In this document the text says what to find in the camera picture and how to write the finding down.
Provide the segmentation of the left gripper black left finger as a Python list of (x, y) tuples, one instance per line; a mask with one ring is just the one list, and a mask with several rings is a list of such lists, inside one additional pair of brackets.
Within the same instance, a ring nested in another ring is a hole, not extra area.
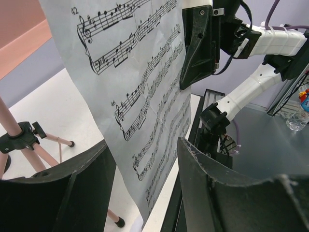
[(32, 177), (0, 183), (3, 232), (101, 232), (115, 174), (105, 141)]

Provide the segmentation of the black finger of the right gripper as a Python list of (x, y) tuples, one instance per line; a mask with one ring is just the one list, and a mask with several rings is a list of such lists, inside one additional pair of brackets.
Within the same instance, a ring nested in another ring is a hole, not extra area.
[(211, 17), (211, 5), (183, 9), (186, 55), (180, 76), (181, 90), (211, 75)]

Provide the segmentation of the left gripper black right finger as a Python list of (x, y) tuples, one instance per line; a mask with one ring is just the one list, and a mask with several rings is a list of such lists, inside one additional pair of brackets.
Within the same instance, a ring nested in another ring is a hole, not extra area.
[(190, 232), (306, 232), (309, 178), (280, 174), (256, 180), (177, 141), (179, 175)]

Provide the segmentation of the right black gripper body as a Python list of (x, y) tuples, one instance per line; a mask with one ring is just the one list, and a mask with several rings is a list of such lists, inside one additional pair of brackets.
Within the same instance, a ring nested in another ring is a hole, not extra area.
[[(212, 71), (212, 75), (220, 75), (226, 71), (233, 59), (247, 59), (250, 52), (254, 48), (257, 40), (261, 37), (261, 33), (253, 30), (252, 12), (242, 0), (213, 0), (211, 2), (212, 10), (223, 10), (222, 14), (213, 13), (218, 20), (217, 25), (213, 26), (215, 33), (218, 33), (217, 50), (223, 50), (229, 55), (224, 67), (219, 71)], [(236, 17), (236, 12), (242, 7), (246, 12), (249, 24)]]

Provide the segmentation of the sheet music page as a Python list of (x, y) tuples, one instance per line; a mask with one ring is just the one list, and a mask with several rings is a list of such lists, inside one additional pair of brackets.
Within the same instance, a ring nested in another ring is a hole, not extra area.
[(64, 66), (146, 222), (191, 124), (180, 0), (42, 0)]

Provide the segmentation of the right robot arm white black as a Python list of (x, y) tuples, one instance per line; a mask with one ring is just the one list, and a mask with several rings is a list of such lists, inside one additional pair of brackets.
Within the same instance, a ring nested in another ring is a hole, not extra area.
[(221, 75), (220, 51), (227, 53), (231, 60), (264, 56), (263, 62), (246, 80), (201, 113), (204, 128), (197, 148), (210, 154), (218, 150), (226, 127), (254, 98), (280, 82), (308, 75), (308, 26), (244, 24), (236, 17), (239, 7), (252, 19), (249, 6), (242, 0), (183, 2), (186, 56), (180, 89), (187, 89), (209, 76)]

